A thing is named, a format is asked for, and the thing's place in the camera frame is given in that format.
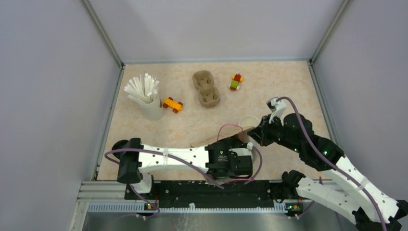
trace lego toy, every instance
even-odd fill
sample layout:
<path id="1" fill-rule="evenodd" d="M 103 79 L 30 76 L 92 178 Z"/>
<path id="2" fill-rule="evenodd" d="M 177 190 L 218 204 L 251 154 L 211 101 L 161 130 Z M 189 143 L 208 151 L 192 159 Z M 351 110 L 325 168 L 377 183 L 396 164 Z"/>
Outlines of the lego toy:
<path id="1" fill-rule="evenodd" d="M 232 82 L 228 85 L 228 88 L 231 90 L 239 90 L 240 86 L 238 86 L 239 82 L 242 82 L 243 78 L 242 76 L 238 73 L 232 76 Z"/>
<path id="2" fill-rule="evenodd" d="M 171 108 L 173 108 L 173 112 L 174 112 L 174 113 L 177 113 L 177 112 L 183 110 L 183 103 L 182 103 L 182 102 L 176 103 L 176 102 L 173 100 L 173 98 L 168 97 L 168 98 L 166 98 L 165 100 L 163 100 L 163 107 L 164 107 L 164 108 L 171 107 Z"/>
<path id="3" fill-rule="evenodd" d="M 199 90 L 198 99 L 202 106 L 213 107 L 220 101 L 218 89 L 214 87 L 214 78 L 209 71 L 198 71 L 192 75 L 192 81 Z"/>

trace metal frame edge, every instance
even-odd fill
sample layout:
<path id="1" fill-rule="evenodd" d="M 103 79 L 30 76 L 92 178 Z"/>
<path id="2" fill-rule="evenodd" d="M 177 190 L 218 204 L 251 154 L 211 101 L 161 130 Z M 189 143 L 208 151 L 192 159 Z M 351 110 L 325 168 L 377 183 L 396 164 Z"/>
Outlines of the metal frame edge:
<path id="1" fill-rule="evenodd" d="M 115 106 L 116 106 L 116 100 L 117 97 L 119 95 L 119 91 L 120 91 L 120 84 L 122 83 L 122 78 L 123 78 L 123 74 L 125 72 L 125 67 L 121 68 L 120 72 L 119 72 L 119 76 L 116 82 L 116 86 L 115 86 L 115 90 L 114 93 L 112 95 L 112 100 L 110 102 L 110 107 L 109 107 L 109 113 L 105 122 L 105 127 L 103 128 L 102 131 L 102 138 L 99 141 L 99 148 L 97 151 L 97 159 L 96 159 L 96 163 L 95 166 L 93 168 L 93 172 L 92 172 L 92 176 L 91 176 L 91 180 L 96 180 L 98 177 L 98 172 L 99 172 L 99 167 L 101 165 L 101 161 L 103 158 L 103 151 L 105 149 L 105 145 L 106 145 L 106 140 L 108 138 L 108 133 L 109 133 L 109 128 L 111 126 L 111 122 L 112 122 L 112 117 L 115 111 Z"/>
<path id="2" fill-rule="evenodd" d="M 323 38 L 321 39 L 318 47 L 316 48 L 315 52 L 313 53 L 310 62 L 314 64 L 320 56 L 320 53 L 323 51 L 324 47 L 326 46 L 327 42 L 330 40 L 332 34 L 336 30 L 337 26 L 339 25 L 341 19 L 343 18 L 344 14 L 350 7 L 351 3 L 354 0 L 343 0 L 339 10 L 336 13 L 336 16 L 333 18 L 330 26 L 327 28 L 326 33 L 324 34 Z"/>
<path id="3" fill-rule="evenodd" d="M 85 218 L 89 208 L 89 202 L 77 202 L 72 214 L 69 231 L 81 231 L 84 227 Z"/>
<path id="4" fill-rule="evenodd" d="M 282 180 L 270 180 L 279 183 Z M 333 180 L 324 180 L 324 186 L 336 191 L 343 191 Z M 126 185 L 117 181 L 84 181 L 77 196 L 77 202 L 134 202 L 125 200 Z"/>
<path id="5" fill-rule="evenodd" d="M 124 62 L 125 64 L 179 64 L 179 63 L 227 63 L 227 62 L 280 62 L 280 61 L 308 61 L 310 58 L 221 58 L 221 59 L 174 59 L 174 60 L 146 60 Z"/>
<path id="6" fill-rule="evenodd" d="M 93 22 L 93 25 L 95 26 L 95 29 L 98 31 L 99 35 L 102 38 L 102 41 L 105 43 L 106 48 L 108 49 L 109 53 L 112 55 L 113 59 L 115 60 L 116 64 L 119 67 L 123 67 L 123 62 L 121 61 L 119 54 L 117 53 L 115 47 L 113 46 L 113 43 L 109 39 L 108 34 L 106 33 L 105 29 L 102 26 L 102 23 L 100 22 L 98 16 L 96 15 L 91 3 L 89 0 L 80 0 L 87 10 L 87 13 Z"/>
<path id="7" fill-rule="evenodd" d="M 328 106 L 323 87 L 321 85 L 320 79 L 315 69 L 315 64 L 313 64 L 311 61 L 308 61 L 307 66 L 309 67 L 310 75 L 312 76 L 313 85 L 315 86 L 316 94 L 318 96 L 319 104 L 323 113 L 324 121 L 326 122 L 330 139 L 337 145 L 341 146 L 340 139 L 337 134 L 335 124 L 333 122 L 332 114 L 330 112 L 330 108 Z"/>

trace black mounting plate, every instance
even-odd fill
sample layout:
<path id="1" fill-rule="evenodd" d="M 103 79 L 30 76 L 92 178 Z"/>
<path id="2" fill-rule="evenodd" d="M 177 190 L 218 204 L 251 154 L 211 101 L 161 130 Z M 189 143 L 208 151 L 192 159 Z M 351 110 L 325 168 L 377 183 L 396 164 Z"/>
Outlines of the black mounting plate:
<path id="1" fill-rule="evenodd" d="M 154 181 L 150 193 L 142 194 L 146 199 L 160 201 L 161 208 L 256 208 L 273 207 L 273 189 L 279 181 L 254 180 L 248 184 L 235 181 L 223 184 L 224 189 L 208 185 L 205 181 L 162 180 Z M 125 200 L 139 200 L 129 185 L 126 186 Z"/>

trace cable tie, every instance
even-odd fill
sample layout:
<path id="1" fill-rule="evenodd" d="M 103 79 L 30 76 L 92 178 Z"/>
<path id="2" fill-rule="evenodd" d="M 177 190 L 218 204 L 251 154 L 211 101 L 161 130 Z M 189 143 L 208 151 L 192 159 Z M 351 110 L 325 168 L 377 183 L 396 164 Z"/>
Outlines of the cable tie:
<path id="1" fill-rule="evenodd" d="M 367 179 L 367 177 L 364 176 L 364 178 L 360 182 L 360 186 L 352 188 L 352 189 L 345 190 L 345 192 L 347 192 L 349 194 L 350 193 L 357 193 L 357 192 L 363 190 L 368 183 L 369 183 L 369 179 Z"/>
<path id="2" fill-rule="evenodd" d="M 168 148 L 164 148 L 163 150 L 163 165 L 167 166 L 168 162 Z"/>
<path id="3" fill-rule="evenodd" d="M 364 189 L 368 183 L 369 180 L 367 179 L 367 177 L 364 176 L 363 180 L 360 182 L 360 186 L 356 188 L 356 192 Z"/>

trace orange lego car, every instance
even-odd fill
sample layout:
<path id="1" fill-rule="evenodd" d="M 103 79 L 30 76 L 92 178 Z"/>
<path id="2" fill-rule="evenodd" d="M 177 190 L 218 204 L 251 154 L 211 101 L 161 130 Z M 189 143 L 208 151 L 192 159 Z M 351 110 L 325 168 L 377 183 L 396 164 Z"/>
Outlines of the orange lego car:
<path id="1" fill-rule="evenodd" d="M 174 113 L 177 113 L 177 112 L 183 110 L 183 103 L 182 103 L 182 102 L 176 103 L 176 102 L 173 100 L 173 98 L 168 97 L 168 98 L 166 98 L 165 100 L 163 100 L 163 107 L 164 107 L 164 108 L 171 107 L 171 108 L 173 108 L 173 112 L 174 112 Z"/>

